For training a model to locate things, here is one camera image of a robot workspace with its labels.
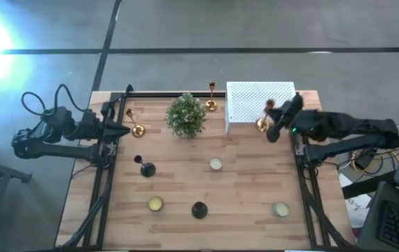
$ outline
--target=green plant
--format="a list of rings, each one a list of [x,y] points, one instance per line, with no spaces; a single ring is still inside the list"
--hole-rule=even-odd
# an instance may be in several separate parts
[[[166,120],[173,134],[192,139],[205,130],[206,107],[191,94],[183,94],[170,104]]]

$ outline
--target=small candle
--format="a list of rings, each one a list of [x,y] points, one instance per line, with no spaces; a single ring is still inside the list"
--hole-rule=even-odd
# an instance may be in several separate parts
[[[219,157],[212,158],[209,164],[213,170],[219,170],[223,167],[223,162]]]
[[[154,196],[148,201],[148,207],[150,208],[151,211],[161,210],[163,204],[164,202],[158,196]]]
[[[273,211],[278,217],[287,217],[290,213],[290,207],[284,202],[274,204]]]

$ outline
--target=white perforated box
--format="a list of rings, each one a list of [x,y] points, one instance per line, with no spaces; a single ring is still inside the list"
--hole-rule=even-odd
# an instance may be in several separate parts
[[[264,116],[268,99],[276,106],[295,96],[292,82],[227,82],[226,85],[226,134],[233,123],[255,123]]]

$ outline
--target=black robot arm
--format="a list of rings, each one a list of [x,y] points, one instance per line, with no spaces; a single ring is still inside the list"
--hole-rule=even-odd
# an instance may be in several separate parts
[[[44,110],[41,121],[33,129],[21,129],[14,135],[11,145],[16,156],[23,159],[39,158],[44,155],[81,158],[96,165],[106,165],[114,147],[113,140],[128,133],[130,129],[113,121],[114,102],[105,102],[101,108],[103,120],[90,109],[83,111],[79,122],[72,118],[72,112],[63,106]],[[61,138],[73,141],[97,139],[91,146],[57,145]]]
[[[399,147],[398,129],[392,119],[357,119],[345,113],[302,110],[303,106],[302,97],[297,94],[281,108],[267,109],[267,114],[274,121],[274,126],[267,130],[268,140],[276,142],[282,128],[315,141],[325,141],[327,138],[343,139],[350,134],[363,135],[328,145],[305,145],[304,161],[308,165],[315,165],[326,158],[361,148]]]

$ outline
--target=black floor stripe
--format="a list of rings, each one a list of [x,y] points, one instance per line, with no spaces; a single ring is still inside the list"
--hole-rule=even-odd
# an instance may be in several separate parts
[[[101,54],[100,63],[107,55],[163,55],[163,54],[239,54],[239,53],[399,53],[399,47],[369,48],[114,48],[114,49],[9,49],[5,55],[92,55]]]
[[[100,54],[102,49],[8,49],[0,53],[4,55],[73,55]]]
[[[108,58],[109,48],[111,47],[111,42],[113,40],[114,29],[116,28],[118,11],[120,9],[121,3],[122,0],[115,0],[111,19],[109,20],[108,31],[106,33],[106,38],[104,39],[103,50],[100,55],[99,65],[97,67],[97,71],[95,72],[92,91],[98,91],[100,89],[100,83],[102,82],[102,76],[106,66],[106,59]]]
[[[109,54],[238,54],[238,53],[399,53],[399,47],[384,48],[123,48]]]

